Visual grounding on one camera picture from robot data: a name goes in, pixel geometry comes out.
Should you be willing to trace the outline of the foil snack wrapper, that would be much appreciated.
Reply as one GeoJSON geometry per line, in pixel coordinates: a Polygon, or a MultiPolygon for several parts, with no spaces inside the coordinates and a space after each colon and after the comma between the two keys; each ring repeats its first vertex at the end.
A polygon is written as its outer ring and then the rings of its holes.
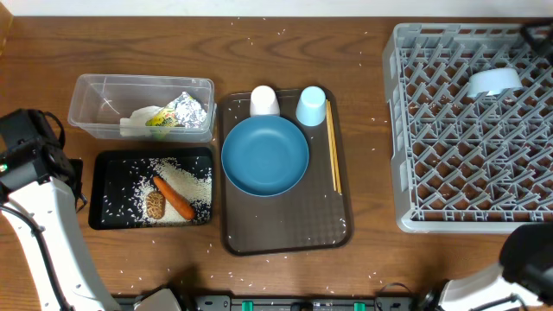
{"type": "Polygon", "coordinates": [[[181,134],[186,130],[200,130],[207,120],[207,111],[201,102],[188,92],[165,105],[145,123],[151,134],[162,139],[169,134],[181,134]]]}

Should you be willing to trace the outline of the brown food scrap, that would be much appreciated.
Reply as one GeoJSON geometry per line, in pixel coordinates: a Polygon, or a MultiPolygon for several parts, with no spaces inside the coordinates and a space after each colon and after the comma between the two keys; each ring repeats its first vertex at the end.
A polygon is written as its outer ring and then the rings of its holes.
{"type": "Polygon", "coordinates": [[[165,214],[165,203],[165,197],[160,192],[150,192],[145,198],[147,216],[152,219],[161,219],[165,214]]]}

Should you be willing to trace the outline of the light blue bowl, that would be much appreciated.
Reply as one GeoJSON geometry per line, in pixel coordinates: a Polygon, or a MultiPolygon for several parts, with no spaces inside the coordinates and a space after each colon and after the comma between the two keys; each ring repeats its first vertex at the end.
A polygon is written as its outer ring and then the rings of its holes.
{"type": "Polygon", "coordinates": [[[513,68],[503,67],[473,74],[468,81],[467,96],[475,98],[499,95],[505,90],[522,88],[521,79],[513,68]]]}

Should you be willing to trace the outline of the wooden chopstick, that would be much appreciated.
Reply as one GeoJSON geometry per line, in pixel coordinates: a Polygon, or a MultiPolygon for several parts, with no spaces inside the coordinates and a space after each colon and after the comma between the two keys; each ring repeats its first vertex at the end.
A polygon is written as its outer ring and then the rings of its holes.
{"type": "Polygon", "coordinates": [[[326,120],[327,120],[327,141],[328,141],[328,147],[329,147],[329,157],[330,157],[330,165],[331,165],[331,172],[333,177],[333,188],[334,191],[337,192],[338,185],[336,180],[336,171],[335,171],[335,148],[334,148],[334,134],[333,134],[333,125],[332,125],[332,111],[331,111],[331,103],[327,99],[326,100],[326,120]]]}
{"type": "Polygon", "coordinates": [[[338,194],[342,194],[342,187],[341,187],[341,181],[340,181],[340,167],[339,167],[339,161],[338,161],[336,136],[334,131],[334,118],[332,113],[332,105],[329,100],[327,101],[327,125],[328,125],[328,135],[329,135],[328,140],[331,144],[332,157],[333,157],[332,163],[333,163],[335,190],[338,194]]]}

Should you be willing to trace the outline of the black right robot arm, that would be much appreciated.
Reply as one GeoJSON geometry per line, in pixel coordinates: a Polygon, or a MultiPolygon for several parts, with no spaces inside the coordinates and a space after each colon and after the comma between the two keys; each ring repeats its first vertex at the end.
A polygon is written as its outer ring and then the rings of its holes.
{"type": "Polygon", "coordinates": [[[521,225],[505,241],[499,261],[472,276],[433,289],[415,310],[526,310],[552,305],[552,224],[521,225]]]}

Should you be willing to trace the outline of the orange carrot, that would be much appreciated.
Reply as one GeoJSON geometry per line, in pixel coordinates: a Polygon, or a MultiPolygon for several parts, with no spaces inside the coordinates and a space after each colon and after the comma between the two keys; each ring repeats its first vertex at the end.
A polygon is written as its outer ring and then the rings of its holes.
{"type": "Polygon", "coordinates": [[[153,182],[166,201],[186,220],[193,220],[195,211],[188,200],[176,192],[164,179],[155,176],[153,182]]]}

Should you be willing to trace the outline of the white plastic cup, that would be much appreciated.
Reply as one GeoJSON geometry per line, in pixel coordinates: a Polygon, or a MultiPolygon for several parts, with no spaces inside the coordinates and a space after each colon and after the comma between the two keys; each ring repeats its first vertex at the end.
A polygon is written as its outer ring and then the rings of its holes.
{"type": "Polygon", "coordinates": [[[279,116],[280,107],[275,91],[269,86],[257,86],[251,92],[250,116],[279,116]]]}

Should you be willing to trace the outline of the white paper napkin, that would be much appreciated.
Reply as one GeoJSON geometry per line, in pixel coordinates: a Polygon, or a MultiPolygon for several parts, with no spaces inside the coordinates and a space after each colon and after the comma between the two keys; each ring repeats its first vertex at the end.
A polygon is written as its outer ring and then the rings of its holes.
{"type": "Polygon", "coordinates": [[[128,118],[122,117],[119,121],[120,135],[122,137],[151,136],[146,122],[153,118],[161,109],[161,106],[147,106],[133,111],[128,118]]]}

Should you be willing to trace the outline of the dark blue plate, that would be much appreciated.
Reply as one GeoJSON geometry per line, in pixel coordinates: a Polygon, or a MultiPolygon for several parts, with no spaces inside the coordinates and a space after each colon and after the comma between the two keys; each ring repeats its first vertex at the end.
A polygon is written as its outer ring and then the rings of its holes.
{"type": "Polygon", "coordinates": [[[239,190],[257,197],[283,194],[305,175],[309,147],[302,131],[278,116],[249,117],[226,136],[222,168],[239,190]]]}

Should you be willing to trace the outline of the light blue plastic cup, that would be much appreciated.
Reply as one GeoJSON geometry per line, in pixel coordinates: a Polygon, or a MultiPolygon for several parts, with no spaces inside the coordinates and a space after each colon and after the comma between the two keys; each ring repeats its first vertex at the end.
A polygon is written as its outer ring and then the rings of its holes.
{"type": "Polygon", "coordinates": [[[325,92],[318,86],[305,88],[296,107],[297,120],[308,127],[315,127],[326,118],[327,98],[325,92]]]}

